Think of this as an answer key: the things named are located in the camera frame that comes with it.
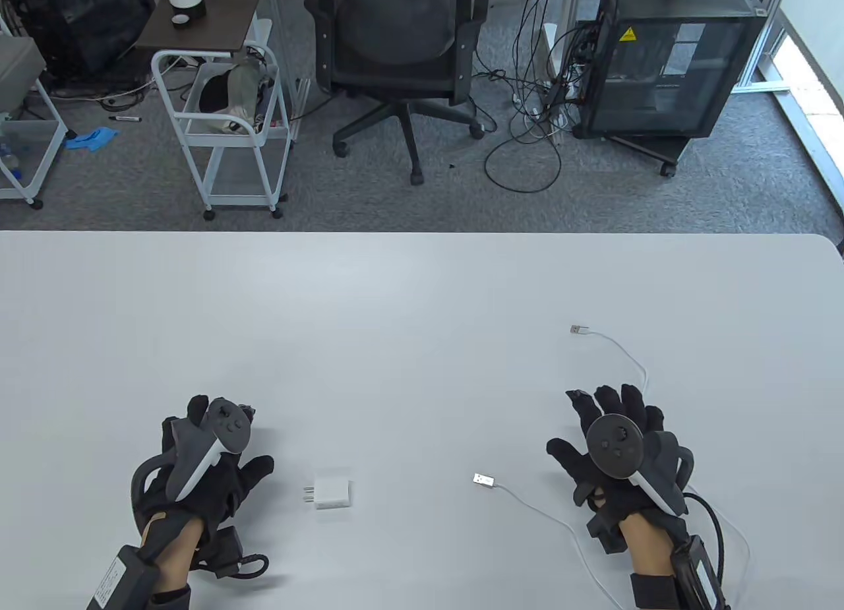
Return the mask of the person's right hand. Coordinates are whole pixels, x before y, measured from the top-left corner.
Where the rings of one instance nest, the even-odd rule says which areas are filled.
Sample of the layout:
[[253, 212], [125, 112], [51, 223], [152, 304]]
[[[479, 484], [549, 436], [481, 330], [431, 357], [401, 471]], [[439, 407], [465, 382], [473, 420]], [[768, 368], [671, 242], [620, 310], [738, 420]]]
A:
[[664, 427], [664, 414], [644, 402], [637, 386], [620, 390], [600, 386], [589, 394], [568, 390], [587, 441], [582, 454], [564, 439], [549, 439], [546, 450], [575, 481], [578, 506], [594, 513], [588, 523], [592, 537], [607, 553], [631, 547], [622, 539], [621, 524], [639, 514], [667, 532], [673, 544], [688, 540], [688, 513], [683, 489], [690, 480], [694, 457]]

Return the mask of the person's left hand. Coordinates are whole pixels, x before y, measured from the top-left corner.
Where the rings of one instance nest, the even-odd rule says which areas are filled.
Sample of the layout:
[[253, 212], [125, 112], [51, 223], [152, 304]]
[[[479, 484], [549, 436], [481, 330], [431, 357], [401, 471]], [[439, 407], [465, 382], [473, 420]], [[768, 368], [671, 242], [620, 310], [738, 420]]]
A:
[[131, 507], [136, 528], [144, 531], [159, 513], [184, 513], [202, 520], [214, 537], [235, 516], [251, 490], [274, 471], [265, 454], [241, 464], [251, 439], [255, 411], [223, 397], [193, 396], [186, 416], [161, 423], [161, 450], [136, 469]]

